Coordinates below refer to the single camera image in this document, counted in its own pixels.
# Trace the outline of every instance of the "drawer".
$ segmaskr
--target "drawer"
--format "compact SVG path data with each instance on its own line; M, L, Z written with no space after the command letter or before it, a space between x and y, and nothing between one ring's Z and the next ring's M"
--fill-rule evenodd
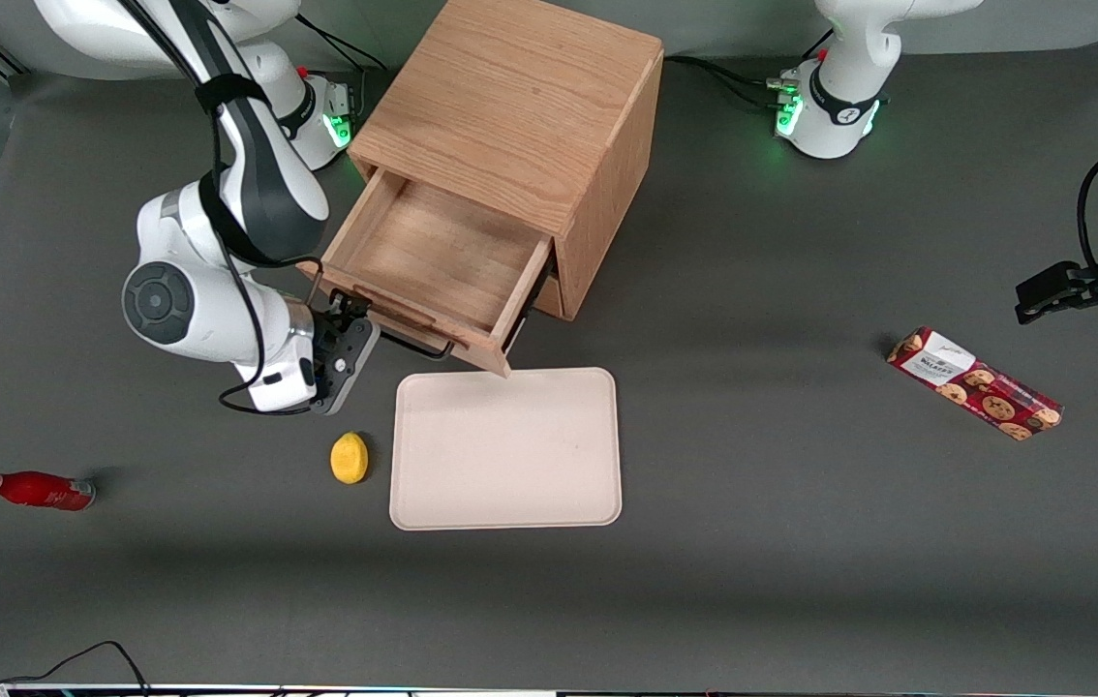
M376 168L321 258L323 282L370 300L382 329L453 342L456 357L508 375L505 351L550 248L514 217Z

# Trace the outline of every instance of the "cookie box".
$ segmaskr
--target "cookie box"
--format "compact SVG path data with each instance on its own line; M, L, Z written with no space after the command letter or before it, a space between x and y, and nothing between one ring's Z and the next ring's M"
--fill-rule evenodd
M1061 423L1058 403L979 361L930 327L921 326L903 339L889 353L889 362L1013 440L1027 440Z

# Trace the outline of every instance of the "plastic tray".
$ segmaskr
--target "plastic tray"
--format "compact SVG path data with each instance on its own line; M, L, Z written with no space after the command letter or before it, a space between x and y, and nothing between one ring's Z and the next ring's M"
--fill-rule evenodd
M614 375L408 375L393 460L390 519L400 529L608 525L623 511Z

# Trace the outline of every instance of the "red bottle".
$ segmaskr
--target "red bottle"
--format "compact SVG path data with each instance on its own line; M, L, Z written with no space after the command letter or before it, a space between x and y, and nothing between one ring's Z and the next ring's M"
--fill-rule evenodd
M21 506L81 511L97 491L88 480L67 480L45 472L0 473L0 496Z

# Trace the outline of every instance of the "wooden cabinet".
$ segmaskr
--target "wooden cabinet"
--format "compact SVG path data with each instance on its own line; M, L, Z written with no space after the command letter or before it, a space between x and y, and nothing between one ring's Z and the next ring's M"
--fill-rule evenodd
M368 187L324 282L508 374L520 314L575 317L643 180L661 57L539 0L448 1L350 143Z

